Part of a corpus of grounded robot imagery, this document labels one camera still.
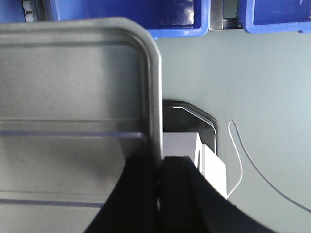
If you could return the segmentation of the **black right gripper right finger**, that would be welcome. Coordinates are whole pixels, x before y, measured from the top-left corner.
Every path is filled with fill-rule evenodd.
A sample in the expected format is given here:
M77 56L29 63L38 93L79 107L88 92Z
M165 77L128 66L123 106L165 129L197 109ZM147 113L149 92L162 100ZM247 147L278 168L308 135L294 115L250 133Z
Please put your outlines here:
M219 194L189 157L165 157L160 180L160 233L270 233Z

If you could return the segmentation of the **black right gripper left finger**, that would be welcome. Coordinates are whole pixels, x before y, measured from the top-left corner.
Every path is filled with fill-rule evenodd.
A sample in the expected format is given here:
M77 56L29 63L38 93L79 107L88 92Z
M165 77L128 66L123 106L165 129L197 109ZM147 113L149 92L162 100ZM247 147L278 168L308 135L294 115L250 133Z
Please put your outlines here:
M130 157L112 193L86 233L154 233L157 169L153 157Z

